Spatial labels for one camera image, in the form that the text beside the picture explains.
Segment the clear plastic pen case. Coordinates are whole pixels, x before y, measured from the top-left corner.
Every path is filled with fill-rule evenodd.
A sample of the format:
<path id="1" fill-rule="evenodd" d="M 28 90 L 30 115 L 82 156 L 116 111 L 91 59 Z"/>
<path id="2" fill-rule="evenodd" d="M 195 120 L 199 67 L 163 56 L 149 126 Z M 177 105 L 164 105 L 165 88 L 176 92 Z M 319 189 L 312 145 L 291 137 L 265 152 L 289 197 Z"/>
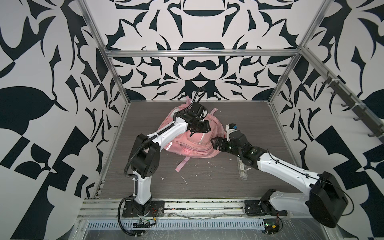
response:
<path id="1" fill-rule="evenodd" d="M 247 180 L 248 179 L 248 172 L 247 172 L 247 168 L 246 168 L 245 164 L 243 163 L 243 161 L 239 157 L 237 157 L 237 163 L 238 163 L 238 171 L 239 171 L 240 178 L 242 180 Z"/>

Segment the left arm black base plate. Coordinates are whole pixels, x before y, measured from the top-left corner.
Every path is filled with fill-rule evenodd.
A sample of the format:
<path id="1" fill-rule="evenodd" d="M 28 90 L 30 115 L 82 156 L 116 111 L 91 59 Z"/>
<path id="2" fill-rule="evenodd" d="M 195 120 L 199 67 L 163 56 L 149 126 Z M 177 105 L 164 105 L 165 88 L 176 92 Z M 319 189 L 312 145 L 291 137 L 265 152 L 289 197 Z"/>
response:
<path id="1" fill-rule="evenodd" d="M 140 205 L 135 200 L 126 201 L 123 207 L 123 218 L 151 217 L 153 212 L 162 213 L 165 208 L 164 201 L 149 200 L 144 205 Z"/>

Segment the small circuit board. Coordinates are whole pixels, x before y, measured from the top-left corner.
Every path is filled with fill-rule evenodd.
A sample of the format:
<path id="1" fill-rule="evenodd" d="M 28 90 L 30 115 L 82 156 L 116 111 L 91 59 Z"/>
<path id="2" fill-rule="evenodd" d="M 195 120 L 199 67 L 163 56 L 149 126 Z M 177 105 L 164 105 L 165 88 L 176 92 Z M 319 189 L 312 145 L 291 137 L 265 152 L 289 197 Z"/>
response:
<path id="1" fill-rule="evenodd" d="M 265 223 L 263 233 L 266 235 L 275 235 L 282 230 L 282 226 L 276 223 Z"/>
<path id="2" fill-rule="evenodd" d="M 153 221 L 140 219 L 138 223 L 133 223 L 133 228 L 150 228 L 157 224 L 156 218 L 153 218 Z"/>

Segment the left small circuit board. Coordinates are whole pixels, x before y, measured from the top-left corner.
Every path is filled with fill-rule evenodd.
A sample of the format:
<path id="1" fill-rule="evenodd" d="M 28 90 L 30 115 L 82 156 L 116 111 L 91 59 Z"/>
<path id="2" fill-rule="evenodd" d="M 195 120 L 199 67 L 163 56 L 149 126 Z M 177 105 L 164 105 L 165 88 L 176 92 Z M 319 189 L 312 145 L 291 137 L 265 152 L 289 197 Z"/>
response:
<path id="1" fill-rule="evenodd" d="M 157 224 L 156 218 L 153 218 L 153 221 L 140 219 L 138 223 L 133 223 L 133 228 L 150 228 Z"/>

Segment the aluminium frame rail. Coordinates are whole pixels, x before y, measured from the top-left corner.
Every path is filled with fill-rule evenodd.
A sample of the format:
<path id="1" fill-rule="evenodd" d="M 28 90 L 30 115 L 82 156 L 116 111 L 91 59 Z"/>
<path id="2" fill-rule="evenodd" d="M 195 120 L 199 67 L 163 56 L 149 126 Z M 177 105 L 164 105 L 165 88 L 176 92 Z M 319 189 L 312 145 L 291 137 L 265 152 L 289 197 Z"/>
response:
<path id="1" fill-rule="evenodd" d="M 115 219 L 120 200 L 85 200 L 77 219 Z M 160 210 L 163 217 L 175 218 L 246 218 L 245 199 L 165 199 Z"/>

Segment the black wall hook rail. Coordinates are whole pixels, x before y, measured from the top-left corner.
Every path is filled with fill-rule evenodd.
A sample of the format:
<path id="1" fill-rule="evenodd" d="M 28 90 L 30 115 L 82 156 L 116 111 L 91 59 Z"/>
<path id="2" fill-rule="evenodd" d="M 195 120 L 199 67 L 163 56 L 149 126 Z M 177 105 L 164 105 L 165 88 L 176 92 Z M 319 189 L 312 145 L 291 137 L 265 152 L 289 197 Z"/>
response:
<path id="1" fill-rule="evenodd" d="M 341 106 L 355 114 L 354 121 L 361 121 L 371 131 L 369 138 L 378 139 L 384 144 L 384 122 L 365 104 L 362 100 L 350 90 L 342 80 L 336 78 L 330 71 L 326 73 L 327 79 L 322 85 L 331 88 L 331 95 L 338 96 L 343 103 Z"/>

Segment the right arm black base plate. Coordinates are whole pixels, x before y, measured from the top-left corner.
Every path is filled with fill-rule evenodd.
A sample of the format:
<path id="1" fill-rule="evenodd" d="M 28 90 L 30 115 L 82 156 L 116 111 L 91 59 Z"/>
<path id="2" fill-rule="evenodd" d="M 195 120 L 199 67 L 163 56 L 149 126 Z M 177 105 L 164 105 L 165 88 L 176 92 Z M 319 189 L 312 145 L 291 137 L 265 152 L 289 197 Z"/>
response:
<path id="1" fill-rule="evenodd" d="M 287 216 L 287 211 L 278 211 L 268 201 L 245 200 L 245 214 L 248 217 L 258 216 Z"/>

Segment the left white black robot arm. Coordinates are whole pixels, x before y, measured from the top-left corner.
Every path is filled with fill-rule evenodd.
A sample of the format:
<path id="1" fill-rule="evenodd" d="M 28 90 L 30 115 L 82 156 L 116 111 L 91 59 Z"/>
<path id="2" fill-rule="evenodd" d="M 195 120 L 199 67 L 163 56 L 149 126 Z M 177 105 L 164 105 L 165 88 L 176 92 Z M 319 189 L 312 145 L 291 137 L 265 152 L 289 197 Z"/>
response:
<path id="1" fill-rule="evenodd" d="M 133 178 L 135 181 L 133 202 L 139 206 L 145 206 L 151 201 L 152 175 L 160 165 L 161 151 L 167 144 L 186 132 L 205 134 L 210 130 L 208 120 L 175 114 L 174 119 L 160 130 L 147 136 L 140 134 L 134 142 L 124 168 L 124 176 Z"/>

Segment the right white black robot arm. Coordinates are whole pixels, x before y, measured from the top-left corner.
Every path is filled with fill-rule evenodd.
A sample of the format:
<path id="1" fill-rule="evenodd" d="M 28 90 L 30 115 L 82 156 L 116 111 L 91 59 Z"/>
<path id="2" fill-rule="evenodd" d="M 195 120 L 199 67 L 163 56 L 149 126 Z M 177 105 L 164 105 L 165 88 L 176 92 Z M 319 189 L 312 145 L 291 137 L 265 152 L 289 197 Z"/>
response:
<path id="1" fill-rule="evenodd" d="M 332 174 L 318 174 L 285 162 L 268 150 L 252 146 L 240 131 L 230 133 L 227 138 L 213 138 L 211 143 L 215 150 L 239 157 L 248 167 L 273 175 L 299 190 L 298 193 L 283 193 L 270 189 L 259 201 L 260 211 L 247 212 L 247 215 L 296 212 L 310 215 L 328 228 L 335 228 L 352 201 Z"/>

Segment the right small circuit board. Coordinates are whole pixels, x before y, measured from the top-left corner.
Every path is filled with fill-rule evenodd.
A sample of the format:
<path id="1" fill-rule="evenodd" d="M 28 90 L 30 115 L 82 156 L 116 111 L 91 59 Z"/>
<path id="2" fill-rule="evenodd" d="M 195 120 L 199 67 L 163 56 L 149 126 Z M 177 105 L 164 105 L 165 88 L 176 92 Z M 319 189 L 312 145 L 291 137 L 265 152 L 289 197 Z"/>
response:
<path id="1" fill-rule="evenodd" d="M 276 223 L 265 223 L 263 233 L 266 235 L 275 235 L 282 230 L 282 226 Z"/>

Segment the pink student backpack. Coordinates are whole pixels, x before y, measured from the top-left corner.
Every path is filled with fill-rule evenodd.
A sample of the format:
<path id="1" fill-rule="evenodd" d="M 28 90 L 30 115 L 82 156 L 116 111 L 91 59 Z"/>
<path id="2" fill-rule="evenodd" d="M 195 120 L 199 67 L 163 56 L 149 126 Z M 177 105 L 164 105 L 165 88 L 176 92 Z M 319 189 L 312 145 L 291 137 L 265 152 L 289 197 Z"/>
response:
<path id="1" fill-rule="evenodd" d="M 209 112 L 205 120 L 210 123 L 211 131 L 209 133 L 196 133 L 191 135 L 190 131 L 183 133 L 166 144 L 164 149 L 168 152 L 184 156 L 185 159 L 175 168 L 179 172 L 190 158 L 210 159 L 219 154 L 218 150 L 213 148 L 211 139 L 216 137 L 226 138 L 227 133 L 214 113 L 217 111 L 214 108 Z"/>

